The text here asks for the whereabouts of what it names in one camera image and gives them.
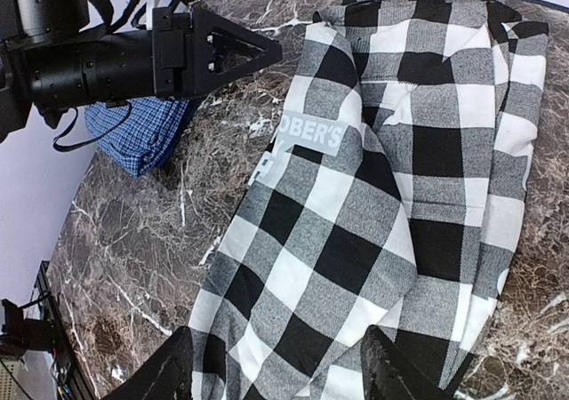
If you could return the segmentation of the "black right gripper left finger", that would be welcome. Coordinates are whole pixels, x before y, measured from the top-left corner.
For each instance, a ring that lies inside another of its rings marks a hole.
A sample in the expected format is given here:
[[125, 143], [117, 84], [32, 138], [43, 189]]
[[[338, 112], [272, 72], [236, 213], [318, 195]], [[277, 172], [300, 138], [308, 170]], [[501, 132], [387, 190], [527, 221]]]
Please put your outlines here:
[[192, 370], [191, 330], [181, 326], [104, 400], [190, 400]]

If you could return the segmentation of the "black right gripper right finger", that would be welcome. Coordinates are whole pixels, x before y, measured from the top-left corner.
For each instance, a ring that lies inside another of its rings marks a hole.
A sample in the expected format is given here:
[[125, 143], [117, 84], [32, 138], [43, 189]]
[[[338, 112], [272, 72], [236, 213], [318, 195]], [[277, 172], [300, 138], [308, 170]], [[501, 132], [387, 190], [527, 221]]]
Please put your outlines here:
[[378, 326], [367, 328], [360, 354], [365, 399], [453, 399], [432, 384]]

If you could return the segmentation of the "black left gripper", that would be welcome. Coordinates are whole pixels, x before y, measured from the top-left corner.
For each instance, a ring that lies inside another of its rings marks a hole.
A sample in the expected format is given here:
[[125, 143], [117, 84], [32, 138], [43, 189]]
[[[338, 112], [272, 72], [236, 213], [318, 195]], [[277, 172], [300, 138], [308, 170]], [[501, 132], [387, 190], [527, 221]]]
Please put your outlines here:
[[70, 109], [135, 98], [205, 96], [283, 58], [281, 44], [204, 7], [153, 12], [150, 31], [82, 43], [13, 49], [14, 16], [1, 18], [1, 137], [23, 129], [37, 108], [56, 128]]

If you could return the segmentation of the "black white plaid shirt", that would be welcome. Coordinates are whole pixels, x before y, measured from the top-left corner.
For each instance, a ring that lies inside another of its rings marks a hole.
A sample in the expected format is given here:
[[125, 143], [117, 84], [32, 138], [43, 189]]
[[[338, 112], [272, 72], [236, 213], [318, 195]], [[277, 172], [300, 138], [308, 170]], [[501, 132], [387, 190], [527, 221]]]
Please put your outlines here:
[[195, 399], [362, 399], [378, 326], [454, 395], [517, 248], [549, 28], [503, 0], [314, 14], [197, 295]]

